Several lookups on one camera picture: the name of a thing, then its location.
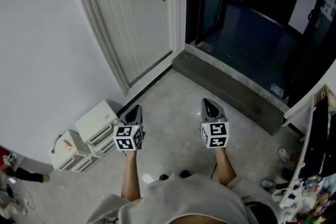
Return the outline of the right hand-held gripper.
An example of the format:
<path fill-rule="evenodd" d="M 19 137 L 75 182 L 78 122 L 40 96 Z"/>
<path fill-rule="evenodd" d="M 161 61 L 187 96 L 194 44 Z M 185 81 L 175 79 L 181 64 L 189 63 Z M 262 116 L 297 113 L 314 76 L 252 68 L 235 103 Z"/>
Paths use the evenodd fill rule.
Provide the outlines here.
<path fill-rule="evenodd" d="M 215 101 L 201 102 L 201 137 L 207 148 L 225 148 L 229 139 L 229 122 L 224 109 Z"/>

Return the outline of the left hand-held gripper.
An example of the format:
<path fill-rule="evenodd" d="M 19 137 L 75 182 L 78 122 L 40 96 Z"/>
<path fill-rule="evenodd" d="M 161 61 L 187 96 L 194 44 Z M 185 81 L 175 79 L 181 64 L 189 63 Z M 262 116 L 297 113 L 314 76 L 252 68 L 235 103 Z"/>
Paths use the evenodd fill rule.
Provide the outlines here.
<path fill-rule="evenodd" d="M 119 151 L 136 151 L 143 141 L 142 108 L 136 105 L 125 111 L 113 129 L 114 144 Z"/>

